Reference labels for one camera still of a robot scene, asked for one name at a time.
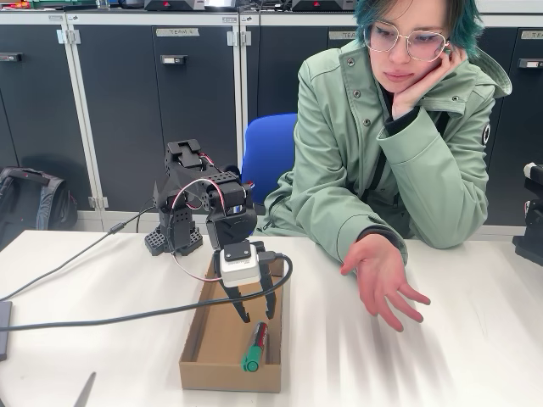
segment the black cabinet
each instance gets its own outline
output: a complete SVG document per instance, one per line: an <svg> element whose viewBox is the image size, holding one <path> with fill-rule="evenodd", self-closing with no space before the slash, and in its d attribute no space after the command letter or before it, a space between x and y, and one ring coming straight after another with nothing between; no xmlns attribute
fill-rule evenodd
<svg viewBox="0 0 543 407"><path fill-rule="evenodd" d="M495 59L506 72L509 72L516 38L516 28L487 28L479 39L479 47ZM490 115L490 138L486 144L486 157L484 158L488 168L490 167L503 101L504 98L496 100Z"/></svg>
<svg viewBox="0 0 543 407"><path fill-rule="evenodd" d="M238 163L234 48L227 44L231 30L153 28L164 141L194 138L219 165ZM168 57L182 64L170 64Z"/></svg>
<svg viewBox="0 0 543 407"><path fill-rule="evenodd" d="M22 53L20 62L0 63L0 142L8 164L14 148L19 165L64 178L78 201L90 209L91 188L76 102L57 25L0 25L0 52ZM7 138L7 126L13 143Z"/></svg>
<svg viewBox="0 0 543 407"><path fill-rule="evenodd" d="M17 166L14 141L9 131L6 111L3 107L2 93L0 93L0 169L9 165Z"/></svg>
<svg viewBox="0 0 543 407"><path fill-rule="evenodd" d="M520 59L543 59L543 41L523 39L524 31L530 29L518 30L509 71L512 94L503 101L490 161L490 225L525 225L523 206L534 196L523 187L523 168L543 163L543 70L518 66Z"/></svg>
<svg viewBox="0 0 543 407"><path fill-rule="evenodd" d="M269 114L298 111L298 71L311 55L327 49L328 27L248 27L249 122Z"/></svg>
<svg viewBox="0 0 543 407"><path fill-rule="evenodd" d="M109 210L140 210L165 177L153 29L78 25L82 79Z"/></svg>

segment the blue chair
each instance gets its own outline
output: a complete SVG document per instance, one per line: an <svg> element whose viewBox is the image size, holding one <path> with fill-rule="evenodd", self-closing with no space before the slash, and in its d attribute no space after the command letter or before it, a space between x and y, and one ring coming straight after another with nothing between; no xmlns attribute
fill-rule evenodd
<svg viewBox="0 0 543 407"><path fill-rule="evenodd" d="M245 132L242 182L252 181L253 201L264 204L277 180L294 166L293 130L296 114L276 114L253 120Z"/></svg>

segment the lips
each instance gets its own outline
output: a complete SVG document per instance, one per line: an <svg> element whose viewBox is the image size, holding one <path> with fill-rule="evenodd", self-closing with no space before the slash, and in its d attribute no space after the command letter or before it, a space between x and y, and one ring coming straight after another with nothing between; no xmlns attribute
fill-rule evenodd
<svg viewBox="0 0 543 407"><path fill-rule="evenodd" d="M387 79L391 82L403 82L410 79L414 74L403 74L399 72L384 72Z"/></svg>

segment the hand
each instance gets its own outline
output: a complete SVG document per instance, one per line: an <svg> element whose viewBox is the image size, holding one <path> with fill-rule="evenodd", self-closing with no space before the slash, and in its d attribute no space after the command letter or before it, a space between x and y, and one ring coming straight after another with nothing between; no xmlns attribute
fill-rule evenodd
<svg viewBox="0 0 543 407"><path fill-rule="evenodd" d="M398 292L419 303L430 304L430 300L407 283L400 250L389 239L379 234L369 234L354 243L345 256L341 274L345 276L354 268L358 271L360 298L370 314L380 314L387 324L402 332L403 326L390 310L388 299L396 309L413 320L423 321L423 316Z"/></svg>
<svg viewBox="0 0 543 407"><path fill-rule="evenodd" d="M392 118L394 120L409 113L422 96L467 59L467 54L462 48L455 47L451 55L443 52L439 58L441 64L434 70L428 72L419 82L409 86L405 91L394 95L392 103Z"/></svg>

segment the eyeglasses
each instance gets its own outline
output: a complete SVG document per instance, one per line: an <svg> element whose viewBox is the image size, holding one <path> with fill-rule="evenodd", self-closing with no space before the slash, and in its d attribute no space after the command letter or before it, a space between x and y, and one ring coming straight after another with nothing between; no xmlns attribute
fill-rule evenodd
<svg viewBox="0 0 543 407"><path fill-rule="evenodd" d="M402 36L398 29L389 23L375 21L364 28L364 41L368 48L378 53L387 53L398 38L407 40L407 53L419 61L435 61L443 52L448 41L439 32L413 31L409 36Z"/></svg>

